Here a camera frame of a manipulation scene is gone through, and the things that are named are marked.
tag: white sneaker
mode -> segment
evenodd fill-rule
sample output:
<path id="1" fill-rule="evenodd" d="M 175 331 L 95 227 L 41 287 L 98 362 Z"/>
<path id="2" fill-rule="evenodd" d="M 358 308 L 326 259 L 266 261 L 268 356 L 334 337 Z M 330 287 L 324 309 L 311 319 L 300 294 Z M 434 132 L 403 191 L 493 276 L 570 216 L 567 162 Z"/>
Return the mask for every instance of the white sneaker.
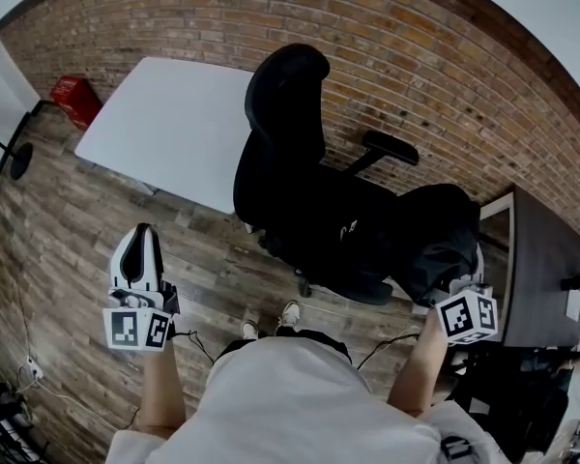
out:
<path id="1" fill-rule="evenodd" d="M 301 319 L 301 307 L 296 301 L 290 301 L 283 309 L 281 318 L 279 318 L 280 327 L 296 328 Z"/>
<path id="2" fill-rule="evenodd" d="M 260 337 L 258 327 L 251 320 L 243 322 L 243 325 L 241 325 L 241 332 L 243 333 L 243 340 L 257 340 Z"/>

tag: wood plank flooring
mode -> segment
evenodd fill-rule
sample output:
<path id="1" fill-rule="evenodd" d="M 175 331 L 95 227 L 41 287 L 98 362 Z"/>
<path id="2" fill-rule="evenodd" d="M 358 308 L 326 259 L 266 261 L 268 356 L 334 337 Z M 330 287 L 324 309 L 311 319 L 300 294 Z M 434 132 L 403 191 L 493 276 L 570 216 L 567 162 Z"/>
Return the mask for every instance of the wood plank flooring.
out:
<path id="1" fill-rule="evenodd" d="M 139 405 L 142 358 L 107 349 L 102 308 L 108 258 L 140 221 L 158 229 L 165 279 L 185 298 L 185 323 L 213 357 L 239 337 L 245 318 L 272 330 L 290 300 L 303 304 L 301 326 L 346 342 L 355 363 L 380 340 L 421 325 L 402 299 L 374 307 L 326 290 L 300 298 L 292 269 L 263 251 L 236 217 L 164 192 L 141 194 L 131 181 L 76 157 L 80 136 L 59 109 L 44 106 L 19 140 L 35 148 L 28 171 L 16 182 L 8 170 L 0 179 L 0 379 L 15 385 L 27 354 L 20 295 L 43 383 L 114 426 L 128 424 Z M 185 337 L 176 345 L 185 401 L 195 411 L 210 363 Z M 393 345 L 365 367 L 378 396 L 386 395 L 410 345 Z M 25 395 L 38 443 L 50 442 L 51 462 L 104 461 L 112 429 L 46 391 Z"/>

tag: red box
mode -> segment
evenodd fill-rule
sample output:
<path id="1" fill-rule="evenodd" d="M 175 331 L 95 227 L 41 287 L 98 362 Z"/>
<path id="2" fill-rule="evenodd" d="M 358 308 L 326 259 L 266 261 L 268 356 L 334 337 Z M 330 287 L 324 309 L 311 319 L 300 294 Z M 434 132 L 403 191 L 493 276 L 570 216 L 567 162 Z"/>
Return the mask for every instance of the red box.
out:
<path id="1" fill-rule="evenodd" d="M 83 131 L 90 127 L 102 107 L 97 95 L 82 77 L 63 75 L 50 96 Z"/>

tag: fan stand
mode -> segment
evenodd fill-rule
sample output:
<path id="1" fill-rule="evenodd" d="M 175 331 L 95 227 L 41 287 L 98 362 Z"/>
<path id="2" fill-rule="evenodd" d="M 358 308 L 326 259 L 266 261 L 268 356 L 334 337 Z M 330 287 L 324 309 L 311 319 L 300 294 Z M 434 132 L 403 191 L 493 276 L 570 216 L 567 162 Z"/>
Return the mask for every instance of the fan stand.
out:
<path id="1" fill-rule="evenodd" d="M 32 144 L 23 143 L 16 151 L 13 151 L 0 142 L 0 148 L 13 158 L 11 160 L 11 178 L 14 181 L 18 180 L 26 172 L 30 164 L 33 152 Z"/>

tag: electrical outlet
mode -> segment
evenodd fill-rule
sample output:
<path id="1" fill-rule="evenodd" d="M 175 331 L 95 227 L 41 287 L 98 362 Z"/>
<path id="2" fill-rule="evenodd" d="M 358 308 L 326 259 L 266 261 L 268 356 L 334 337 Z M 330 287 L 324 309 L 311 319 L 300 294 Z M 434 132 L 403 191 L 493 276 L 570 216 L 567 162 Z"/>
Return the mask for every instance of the electrical outlet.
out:
<path id="1" fill-rule="evenodd" d="M 28 375 L 32 380 L 41 380 L 43 378 L 43 370 L 39 367 L 37 362 L 33 360 L 30 356 L 26 356 L 25 364 L 28 370 Z"/>

